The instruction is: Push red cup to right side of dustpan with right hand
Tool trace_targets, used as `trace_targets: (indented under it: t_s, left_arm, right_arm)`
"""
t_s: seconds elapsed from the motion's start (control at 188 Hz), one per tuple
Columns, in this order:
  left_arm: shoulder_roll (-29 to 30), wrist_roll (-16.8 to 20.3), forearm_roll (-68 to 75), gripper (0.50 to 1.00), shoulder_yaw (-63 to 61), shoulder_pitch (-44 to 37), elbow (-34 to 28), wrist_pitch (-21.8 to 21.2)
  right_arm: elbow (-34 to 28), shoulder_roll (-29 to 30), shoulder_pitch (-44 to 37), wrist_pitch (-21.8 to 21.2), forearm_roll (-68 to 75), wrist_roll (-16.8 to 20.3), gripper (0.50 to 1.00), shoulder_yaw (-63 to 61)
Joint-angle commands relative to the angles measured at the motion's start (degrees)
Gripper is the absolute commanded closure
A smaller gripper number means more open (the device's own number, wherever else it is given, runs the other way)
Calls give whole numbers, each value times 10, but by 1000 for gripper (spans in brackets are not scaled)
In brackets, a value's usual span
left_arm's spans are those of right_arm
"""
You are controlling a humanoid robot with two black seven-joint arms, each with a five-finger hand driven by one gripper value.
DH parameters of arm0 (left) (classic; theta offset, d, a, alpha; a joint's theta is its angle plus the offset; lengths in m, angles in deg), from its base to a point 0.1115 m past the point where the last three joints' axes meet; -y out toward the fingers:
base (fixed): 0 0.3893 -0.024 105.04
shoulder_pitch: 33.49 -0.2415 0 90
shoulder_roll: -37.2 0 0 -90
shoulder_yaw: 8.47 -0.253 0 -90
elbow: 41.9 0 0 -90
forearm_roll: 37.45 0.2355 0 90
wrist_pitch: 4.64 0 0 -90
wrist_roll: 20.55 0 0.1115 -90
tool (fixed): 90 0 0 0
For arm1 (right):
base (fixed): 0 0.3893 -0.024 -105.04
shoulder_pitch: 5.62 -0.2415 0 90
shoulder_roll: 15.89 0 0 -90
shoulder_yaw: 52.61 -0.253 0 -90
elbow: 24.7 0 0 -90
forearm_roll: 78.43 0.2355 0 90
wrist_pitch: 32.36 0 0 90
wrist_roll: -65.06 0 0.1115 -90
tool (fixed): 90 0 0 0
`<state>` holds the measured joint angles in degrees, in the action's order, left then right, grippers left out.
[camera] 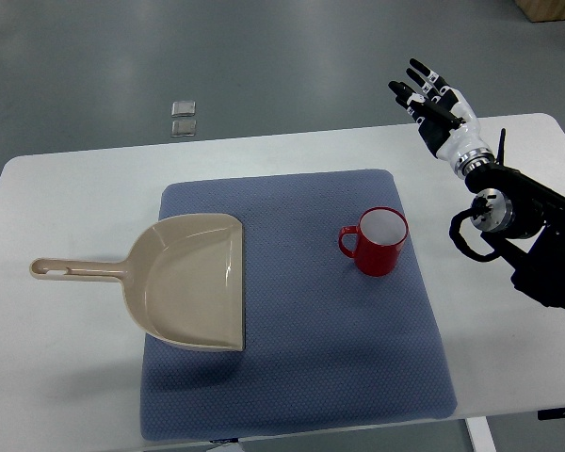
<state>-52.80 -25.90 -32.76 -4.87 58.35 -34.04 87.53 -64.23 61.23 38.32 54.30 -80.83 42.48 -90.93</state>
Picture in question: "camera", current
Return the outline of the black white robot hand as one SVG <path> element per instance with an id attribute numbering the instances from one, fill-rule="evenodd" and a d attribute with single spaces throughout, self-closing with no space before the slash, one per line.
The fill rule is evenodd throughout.
<path id="1" fill-rule="evenodd" d="M 421 61 L 412 58 L 407 76 L 417 85 L 392 81 L 396 103 L 412 117 L 430 153 L 447 162 L 461 179 L 477 166 L 494 160 L 480 136 L 479 120 L 462 93 Z"/>

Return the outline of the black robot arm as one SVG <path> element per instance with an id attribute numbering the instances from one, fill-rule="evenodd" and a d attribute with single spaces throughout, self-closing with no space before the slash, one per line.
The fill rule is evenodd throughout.
<path id="1" fill-rule="evenodd" d="M 474 261 L 504 259 L 516 290 L 565 311 L 565 197 L 506 166 L 505 138 L 502 130 L 497 156 L 477 156 L 463 171 L 476 196 L 449 236 Z"/>

